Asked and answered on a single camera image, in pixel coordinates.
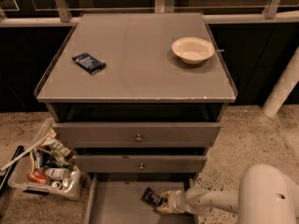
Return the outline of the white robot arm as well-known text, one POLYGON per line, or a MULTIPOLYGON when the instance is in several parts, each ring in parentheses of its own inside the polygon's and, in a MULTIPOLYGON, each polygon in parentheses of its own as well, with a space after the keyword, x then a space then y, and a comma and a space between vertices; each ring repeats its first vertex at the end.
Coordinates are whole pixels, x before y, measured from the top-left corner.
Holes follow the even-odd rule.
POLYGON ((169 190, 157 210, 167 214, 207 215, 211 209, 237 215, 237 224, 298 224, 299 186, 279 169, 256 164, 241 177, 237 191, 192 187, 169 190))

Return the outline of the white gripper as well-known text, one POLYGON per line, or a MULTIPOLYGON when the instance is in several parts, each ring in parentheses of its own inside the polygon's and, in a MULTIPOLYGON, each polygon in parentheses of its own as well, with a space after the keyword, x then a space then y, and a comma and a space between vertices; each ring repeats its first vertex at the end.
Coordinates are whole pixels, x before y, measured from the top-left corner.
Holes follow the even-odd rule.
POLYGON ((165 214, 182 214, 186 213, 186 202, 182 190, 169 190, 161 194, 163 198, 168 198, 167 203, 157 207, 157 210, 165 214))

